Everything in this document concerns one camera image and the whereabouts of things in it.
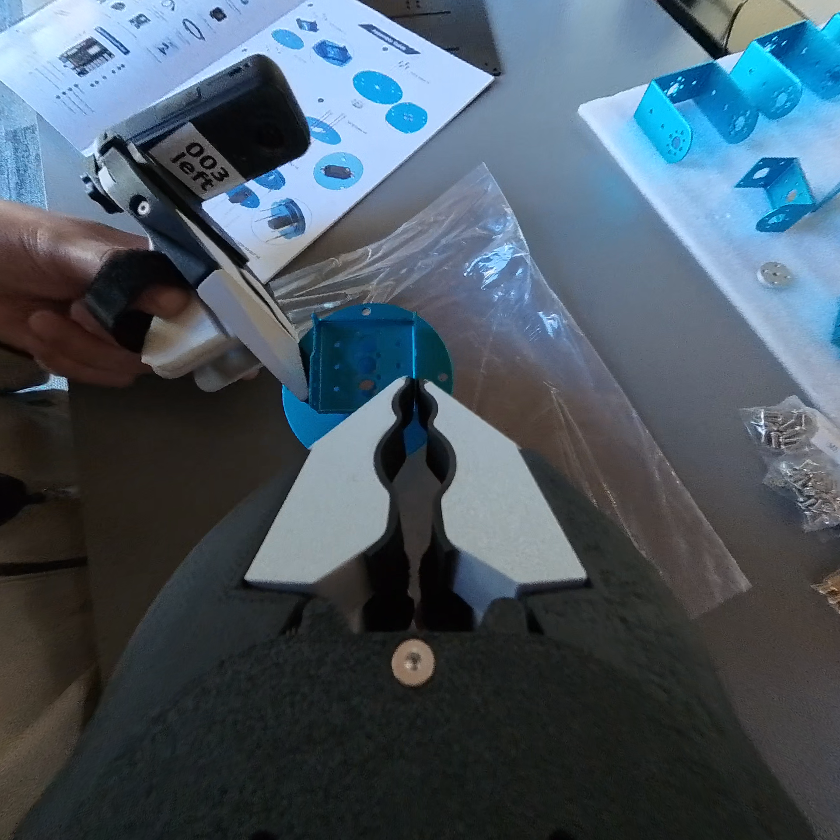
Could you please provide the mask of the grey desk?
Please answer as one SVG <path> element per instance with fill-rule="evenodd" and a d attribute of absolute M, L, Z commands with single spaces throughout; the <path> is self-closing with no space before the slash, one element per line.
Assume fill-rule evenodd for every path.
<path fill-rule="evenodd" d="M 655 2 L 488 2 L 503 74 L 284 273 L 372 244 L 486 163 L 532 256 L 751 588 L 697 621 L 732 705 L 820 838 L 838 838 L 838 614 L 812 583 L 838 540 L 763 484 L 739 409 L 795 384 L 578 116 L 700 63 Z M 92 608 L 107 679 L 173 570 L 297 440 L 267 374 L 217 395 L 72 385 Z"/>

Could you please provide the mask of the white foam sheet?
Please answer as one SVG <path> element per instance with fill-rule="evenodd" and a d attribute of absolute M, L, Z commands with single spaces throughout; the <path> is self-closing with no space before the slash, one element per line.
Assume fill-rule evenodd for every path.
<path fill-rule="evenodd" d="M 838 349 L 830 341 L 839 296 L 838 98 L 805 90 L 791 113 L 776 121 L 759 114 L 755 130 L 735 144 L 692 103 L 680 104 L 694 140 L 686 158 L 670 164 L 634 119 L 647 87 L 588 101 L 578 113 L 791 377 L 838 422 Z M 815 212 L 783 233 L 756 231 L 767 200 L 760 190 L 734 187 L 764 156 L 798 158 L 817 201 Z M 794 273 L 789 287 L 758 281 L 769 260 Z"/>

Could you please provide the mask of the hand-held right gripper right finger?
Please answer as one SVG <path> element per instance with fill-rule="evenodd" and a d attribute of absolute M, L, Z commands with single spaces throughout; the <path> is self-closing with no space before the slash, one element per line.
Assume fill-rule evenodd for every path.
<path fill-rule="evenodd" d="M 440 488 L 419 567 L 423 615 L 483 615 L 501 599 L 587 585 L 587 573 L 509 437 L 430 381 L 417 384 Z"/>

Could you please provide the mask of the small blue angle bracket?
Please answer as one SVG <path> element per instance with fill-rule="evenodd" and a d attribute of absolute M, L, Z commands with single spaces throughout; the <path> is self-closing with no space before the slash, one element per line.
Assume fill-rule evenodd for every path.
<path fill-rule="evenodd" d="M 738 180 L 739 190 L 760 190 L 769 210 L 755 224 L 763 234 L 783 233 L 817 209 L 817 201 L 795 157 L 764 156 Z"/>

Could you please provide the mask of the person's left hand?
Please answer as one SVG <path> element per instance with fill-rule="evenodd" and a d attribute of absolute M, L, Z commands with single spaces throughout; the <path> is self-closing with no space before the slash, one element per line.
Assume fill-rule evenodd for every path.
<path fill-rule="evenodd" d="M 147 249 L 140 236 L 43 208 L 1 202 L 2 345 L 49 373 L 87 385 L 125 387 L 152 372 L 116 343 L 84 297 L 103 262 Z"/>

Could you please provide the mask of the clear plastic bag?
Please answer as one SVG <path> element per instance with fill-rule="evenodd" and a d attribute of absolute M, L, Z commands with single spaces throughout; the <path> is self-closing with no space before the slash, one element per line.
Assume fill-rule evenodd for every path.
<path fill-rule="evenodd" d="M 455 398 L 539 453 L 624 530 L 691 617 L 750 588 L 550 289 L 486 164 L 395 232 L 268 288 L 301 334 L 312 314 L 352 304 L 416 312 L 447 347 Z"/>

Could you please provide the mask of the assembly instruction sheet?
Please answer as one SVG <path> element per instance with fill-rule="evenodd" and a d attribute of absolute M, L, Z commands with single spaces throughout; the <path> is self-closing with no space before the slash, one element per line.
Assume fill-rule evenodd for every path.
<path fill-rule="evenodd" d="M 262 55 L 309 150 L 204 205 L 272 278 L 473 102 L 491 76 L 359 2 L 53 2 L 2 33 L 2 83 L 79 151 L 174 91 Z"/>

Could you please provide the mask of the long blue U bracket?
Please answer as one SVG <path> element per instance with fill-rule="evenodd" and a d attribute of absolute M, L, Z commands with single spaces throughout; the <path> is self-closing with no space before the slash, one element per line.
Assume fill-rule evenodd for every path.
<path fill-rule="evenodd" d="M 839 95 L 839 13 L 823 26 L 807 25 L 801 48 L 801 78 L 810 92 L 823 100 Z"/>
<path fill-rule="evenodd" d="M 802 81 L 800 54 L 809 22 L 755 38 L 730 72 L 731 80 L 766 119 L 776 121 L 791 113 L 808 90 Z"/>
<path fill-rule="evenodd" d="M 690 152 L 694 131 L 679 110 L 692 103 L 728 144 L 745 141 L 755 130 L 759 108 L 714 60 L 652 79 L 634 119 L 659 155 L 670 164 Z"/>

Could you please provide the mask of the pile of small hardware bags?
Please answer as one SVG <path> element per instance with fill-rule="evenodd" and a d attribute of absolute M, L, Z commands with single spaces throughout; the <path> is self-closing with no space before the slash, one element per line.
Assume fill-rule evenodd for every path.
<path fill-rule="evenodd" d="M 838 540 L 838 425 L 797 395 L 739 416 L 764 463 L 764 485 L 795 507 L 804 532 Z"/>

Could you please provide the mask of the blue square metal bracket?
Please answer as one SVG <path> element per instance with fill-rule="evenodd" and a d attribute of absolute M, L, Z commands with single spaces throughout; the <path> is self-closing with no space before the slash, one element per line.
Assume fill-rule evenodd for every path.
<path fill-rule="evenodd" d="M 379 313 L 372 304 L 311 318 L 308 404 L 351 414 L 417 370 L 417 315 Z"/>

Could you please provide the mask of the black flat pad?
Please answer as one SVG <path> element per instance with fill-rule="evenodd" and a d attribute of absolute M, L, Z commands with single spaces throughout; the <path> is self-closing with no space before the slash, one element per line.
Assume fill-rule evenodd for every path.
<path fill-rule="evenodd" d="M 394 23 L 494 77 L 504 69 L 483 1 L 365 1 Z"/>

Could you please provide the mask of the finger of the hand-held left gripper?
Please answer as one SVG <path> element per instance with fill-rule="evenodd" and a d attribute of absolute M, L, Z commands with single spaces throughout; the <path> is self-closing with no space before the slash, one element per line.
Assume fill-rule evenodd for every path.
<path fill-rule="evenodd" d="M 218 268 L 196 291 L 228 334 L 297 399 L 308 399 L 308 378 L 296 334 L 274 298 L 250 271 Z"/>

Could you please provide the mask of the teal round metal plate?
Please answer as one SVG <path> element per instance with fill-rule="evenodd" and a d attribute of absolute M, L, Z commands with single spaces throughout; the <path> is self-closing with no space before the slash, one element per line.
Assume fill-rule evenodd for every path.
<path fill-rule="evenodd" d="M 324 318 L 332 315 L 334 312 L 357 309 L 366 304 L 372 304 L 374 310 L 377 310 L 379 313 L 398 312 L 401 309 L 415 313 L 414 311 L 409 311 L 391 304 L 363 303 L 318 316 Z M 421 318 L 417 313 L 415 314 L 417 316 L 418 330 L 416 376 L 414 378 L 431 381 L 444 392 L 450 394 L 454 390 L 455 369 L 445 343 L 430 323 Z M 301 351 L 304 371 L 308 377 L 308 384 L 309 361 L 312 350 L 312 336 L 310 330 L 303 336 L 302 339 L 300 339 L 298 344 Z M 297 399 L 286 387 L 282 389 L 282 402 L 291 432 L 294 433 L 297 440 L 307 448 L 313 446 L 328 432 L 339 426 L 351 414 L 361 410 L 361 408 L 365 406 L 363 405 L 360 409 L 351 414 L 320 414 L 310 407 L 308 399 L 304 402 Z"/>

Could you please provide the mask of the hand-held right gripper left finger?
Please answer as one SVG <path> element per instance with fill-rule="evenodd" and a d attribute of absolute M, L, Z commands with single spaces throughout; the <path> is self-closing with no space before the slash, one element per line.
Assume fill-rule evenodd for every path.
<path fill-rule="evenodd" d="M 413 380 L 394 380 L 311 447 L 245 573 L 248 585 L 317 596 L 353 629 L 411 626 L 394 479 L 414 399 Z"/>

